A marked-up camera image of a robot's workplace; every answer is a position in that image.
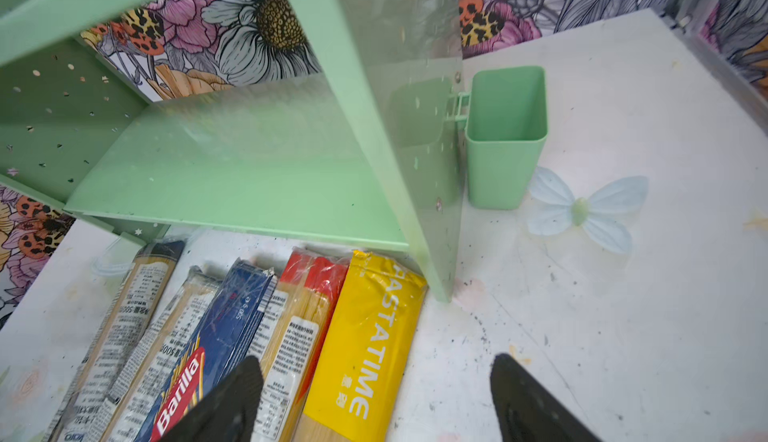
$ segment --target perforated shelf panel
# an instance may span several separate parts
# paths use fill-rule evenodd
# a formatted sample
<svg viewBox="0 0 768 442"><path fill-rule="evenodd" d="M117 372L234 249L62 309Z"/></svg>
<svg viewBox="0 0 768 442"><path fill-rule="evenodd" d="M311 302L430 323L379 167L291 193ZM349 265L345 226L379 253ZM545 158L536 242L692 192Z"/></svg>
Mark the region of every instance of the perforated shelf panel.
<svg viewBox="0 0 768 442"><path fill-rule="evenodd" d="M7 10L21 0L0 0ZM73 38L0 67L0 183L61 209L130 121L148 105ZM152 223L104 219L148 239Z"/></svg>

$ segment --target light blue butterfly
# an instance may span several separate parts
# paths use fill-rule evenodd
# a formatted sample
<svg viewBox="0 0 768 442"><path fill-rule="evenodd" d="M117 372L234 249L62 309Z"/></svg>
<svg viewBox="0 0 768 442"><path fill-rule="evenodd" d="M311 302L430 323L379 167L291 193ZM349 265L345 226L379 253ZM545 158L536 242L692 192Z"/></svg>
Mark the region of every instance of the light blue butterfly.
<svg viewBox="0 0 768 442"><path fill-rule="evenodd" d="M528 190L545 206L528 220L528 231L554 236L568 227L583 227L590 239L614 254L629 254L632 236L613 216L640 209L648 196L648 178L625 177L589 199L574 198L571 189L550 169L536 167Z"/></svg>

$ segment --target nutrition label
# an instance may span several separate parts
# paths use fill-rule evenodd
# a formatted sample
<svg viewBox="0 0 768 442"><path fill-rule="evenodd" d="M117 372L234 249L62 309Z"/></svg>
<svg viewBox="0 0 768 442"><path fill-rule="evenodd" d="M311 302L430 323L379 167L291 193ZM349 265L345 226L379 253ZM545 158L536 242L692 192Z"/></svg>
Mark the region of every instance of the nutrition label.
<svg viewBox="0 0 768 442"><path fill-rule="evenodd" d="M275 361L264 380L254 433L276 440L283 433L286 416L301 385L306 362L320 326L291 317Z"/></svg>
<svg viewBox="0 0 768 442"><path fill-rule="evenodd" d="M264 312L264 318L261 319L259 328L256 330L254 341L250 343L247 355L255 355L259 361L264 357L266 346L272 339L272 334L275 332L277 321L285 310L286 303L288 303L288 293L276 290L272 294L270 303L266 306Z"/></svg>
<svg viewBox="0 0 768 442"><path fill-rule="evenodd" d="M189 297L182 309L175 308L181 313L169 332L162 333L158 329L160 333L155 333L154 337L141 339L137 350L131 354L124 370L120 372L120 376L110 389L104 402L104 407L111 405L114 413L114 408L118 407L120 399L128 397L123 400L114 426L110 429L110 434L105 440L131 442L136 437L144 419L147 418L150 409L152 409L152 404L163 389L168 375L174 369L179 355L186 348L187 341L197 328L197 324L203 318L203 314L215 295L216 291L211 289L207 293ZM168 316L164 314L162 318L168 319ZM139 353L138 348L142 346L142 353ZM146 364L146 369L143 372L139 372L145 357L148 357L151 362ZM131 385L135 389L129 393ZM102 423L103 427L98 430L100 434L107 429L111 418L106 420L105 424Z"/></svg>
<svg viewBox="0 0 768 442"><path fill-rule="evenodd" d="M58 438L60 442L85 439L88 426L95 420L107 390L149 321L150 309L167 272L167 263L139 266L128 291L118 303L114 319L104 328L108 331L104 342L101 347L94 348L95 362L72 406L72 418L64 423Z"/></svg>

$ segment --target red pasta package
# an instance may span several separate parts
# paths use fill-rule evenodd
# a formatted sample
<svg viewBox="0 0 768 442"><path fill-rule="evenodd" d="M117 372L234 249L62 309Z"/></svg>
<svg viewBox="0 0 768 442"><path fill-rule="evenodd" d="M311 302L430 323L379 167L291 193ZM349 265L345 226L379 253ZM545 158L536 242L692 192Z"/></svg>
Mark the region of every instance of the red pasta package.
<svg viewBox="0 0 768 442"><path fill-rule="evenodd" d="M264 372L251 442L293 437L348 268L349 259L293 249L248 352Z"/></svg>

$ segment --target plastic wrap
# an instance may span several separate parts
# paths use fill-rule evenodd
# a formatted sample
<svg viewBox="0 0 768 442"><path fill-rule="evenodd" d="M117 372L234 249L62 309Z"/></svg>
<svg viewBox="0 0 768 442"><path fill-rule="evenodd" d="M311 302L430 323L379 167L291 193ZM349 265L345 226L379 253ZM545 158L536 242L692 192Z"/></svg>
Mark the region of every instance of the plastic wrap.
<svg viewBox="0 0 768 442"><path fill-rule="evenodd" d="M426 290L393 259L355 251L294 441L384 441Z"/></svg>
<svg viewBox="0 0 768 442"><path fill-rule="evenodd" d="M112 382L147 328L183 249L184 241L177 240L150 243L136 254L43 440L85 438Z"/></svg>
<svg viewBox="0 0 768 442"><path fill-rule="evenodd" d="M155 442L245 358L275 289L272 269L237 259L163 384L136 442Z"/></svg>
<svg viewBox="0 0 768 442"><path fill-rule="evenodd" d="M130 353L86 442L133 442L221 281L193 266L187 280Z"/></svg>
<svg viewBox="0 0 768 442"><path fill-rule="evenodd" d="M251 442L293 436L348 264L293 249L249 350L264 373Z"/></svg>

